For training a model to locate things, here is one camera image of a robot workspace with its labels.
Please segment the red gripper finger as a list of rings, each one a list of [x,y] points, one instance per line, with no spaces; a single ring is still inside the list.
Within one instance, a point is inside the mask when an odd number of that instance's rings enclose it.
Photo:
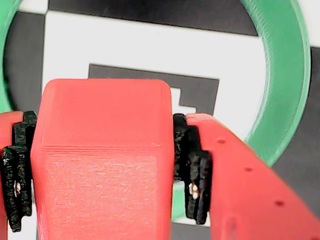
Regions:
[[[8,227],[21,231],[22,218],[32,215],[31,147],[36,129],[34,111],[0,114],[0,238]]]
[[[211,115],[173,116],[174,179],[185,214],[214,240],[317,240],[320,222],[241,139]]]

